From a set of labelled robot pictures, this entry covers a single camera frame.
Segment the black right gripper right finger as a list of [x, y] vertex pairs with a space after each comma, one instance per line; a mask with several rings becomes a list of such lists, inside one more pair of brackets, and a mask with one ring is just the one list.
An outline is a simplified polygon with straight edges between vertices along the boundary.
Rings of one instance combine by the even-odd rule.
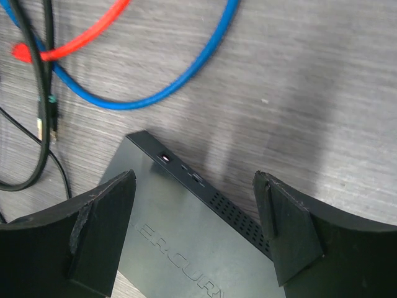
[[253, 189], [287, 297], [395, 297], [396, 227], [350, 214], [258, 171]]

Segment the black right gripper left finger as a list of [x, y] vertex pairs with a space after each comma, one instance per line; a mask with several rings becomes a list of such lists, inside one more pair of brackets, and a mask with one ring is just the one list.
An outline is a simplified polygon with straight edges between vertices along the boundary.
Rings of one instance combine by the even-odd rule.
[[136, 191], [132, 170], [1, 225], [2, 297], [110, 297]]

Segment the black network switch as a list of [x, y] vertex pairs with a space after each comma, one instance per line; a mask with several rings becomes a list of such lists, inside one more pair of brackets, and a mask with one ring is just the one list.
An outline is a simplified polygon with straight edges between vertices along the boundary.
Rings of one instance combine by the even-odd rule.
[[285, 296], [260, 225], [149, 132], [126, 135], [102, 179], [129, 169], [119, 270], [144, 296]]

